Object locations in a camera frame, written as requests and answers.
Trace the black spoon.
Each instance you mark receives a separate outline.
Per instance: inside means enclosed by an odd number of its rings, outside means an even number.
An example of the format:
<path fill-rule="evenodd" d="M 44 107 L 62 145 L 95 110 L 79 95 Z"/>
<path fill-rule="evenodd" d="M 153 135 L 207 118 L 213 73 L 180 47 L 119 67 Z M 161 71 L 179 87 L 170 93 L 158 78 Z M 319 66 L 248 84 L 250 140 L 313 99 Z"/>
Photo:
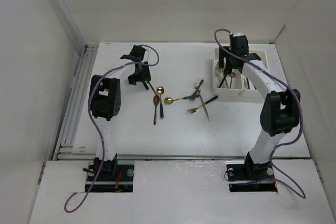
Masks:
<path fill-rule="evenodd" d="M 229 75 L 229 72 L 226 68 L 224 68 L 224 70 L 223 70 L 223 75 L 224 75 L 224 77 L 222 78 L 222 80 L 219 84 L 219 88 L 221 88 L 223 86 L 223 83 L 226 81 L 226 78 Z"/>

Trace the copper spoon long handle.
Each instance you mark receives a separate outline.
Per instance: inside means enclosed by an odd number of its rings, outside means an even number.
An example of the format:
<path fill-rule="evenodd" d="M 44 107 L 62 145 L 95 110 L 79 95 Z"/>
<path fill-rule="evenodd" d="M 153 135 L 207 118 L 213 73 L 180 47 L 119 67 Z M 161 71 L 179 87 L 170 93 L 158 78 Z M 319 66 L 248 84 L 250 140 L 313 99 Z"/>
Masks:
<path fill-rule="evenodd" d="M 230 76 L 230 84 L 229 84 L 229 88 L 231 89 L 231 88 L 232 88 L 233 78 L 235 77 L 235 73 L 232 72 L 232 73 L 229 74 L 229 76 Z"/>

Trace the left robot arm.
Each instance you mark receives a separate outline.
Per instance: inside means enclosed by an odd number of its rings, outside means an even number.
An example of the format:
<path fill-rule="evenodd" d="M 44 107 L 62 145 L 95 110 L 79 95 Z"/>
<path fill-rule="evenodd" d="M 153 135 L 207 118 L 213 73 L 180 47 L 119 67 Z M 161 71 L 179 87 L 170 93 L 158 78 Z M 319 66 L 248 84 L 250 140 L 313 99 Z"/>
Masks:
<path fill-rule="evenodd" d="M 134 45 L 130 53 L 121 56 L 115 67 L 91 78 L 89 118 L 100 138 L 94 163 L 100 165 L 99 174 L 105 180 L 114 179 L 118 172 L 113 164 L 116 162 L 117 150 L 109 122 L 121 109 L 121 83 L 128 81 L 130 85 L 136 85 L 151 80 L 150 64 L 144 61 L 145 52 L 145 45 Z"/>

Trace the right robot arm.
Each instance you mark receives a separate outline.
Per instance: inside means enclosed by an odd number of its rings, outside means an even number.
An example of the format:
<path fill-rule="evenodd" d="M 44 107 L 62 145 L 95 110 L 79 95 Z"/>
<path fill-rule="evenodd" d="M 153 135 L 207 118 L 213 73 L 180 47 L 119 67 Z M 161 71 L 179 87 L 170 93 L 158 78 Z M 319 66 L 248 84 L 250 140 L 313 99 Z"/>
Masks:
<path fill-rule="evenodd" d="M 285 134 L 298 126 L 300 93 L 274 77 L 260 56 L 249 52 L 246 35 L 230 33 L 228 47 L 219 47 L 219 68 L 227 77 L 238 70 L 261 94 L 264 105 L 260 114 L 261 133 L 240 167 L 248 179 L 255 179 L 271 167 L 270 155 Z"/>

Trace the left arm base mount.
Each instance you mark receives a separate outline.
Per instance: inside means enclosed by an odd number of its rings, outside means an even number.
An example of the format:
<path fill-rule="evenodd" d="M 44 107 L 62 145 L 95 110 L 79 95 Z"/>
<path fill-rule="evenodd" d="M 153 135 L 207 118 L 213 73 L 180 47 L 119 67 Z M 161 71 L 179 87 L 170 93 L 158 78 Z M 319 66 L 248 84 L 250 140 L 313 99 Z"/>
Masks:
<path fill-rule="evenodd" d="M 95 178 L 99 165 L 93 162 L 82 170 L 86 173 L 85 192 L 87 192 Z M 134 179 L 134 162 L 119 161 L 116 171 L 110 173 L 101 170 L 90 192 L 93 193 L 132 193 Z"/>

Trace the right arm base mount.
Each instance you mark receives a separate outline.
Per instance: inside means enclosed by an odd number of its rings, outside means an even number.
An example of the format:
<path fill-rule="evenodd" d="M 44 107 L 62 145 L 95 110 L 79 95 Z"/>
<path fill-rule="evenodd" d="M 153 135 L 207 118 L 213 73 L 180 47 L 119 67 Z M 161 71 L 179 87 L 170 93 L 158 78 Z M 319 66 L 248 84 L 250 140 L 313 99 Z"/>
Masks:
<path fill-rule="evenodd" d="M 261 169 L 249 170 L 244 164 L 226 164 L 227 181 L 231 193 L 278 191 L 270 164 Z"/>

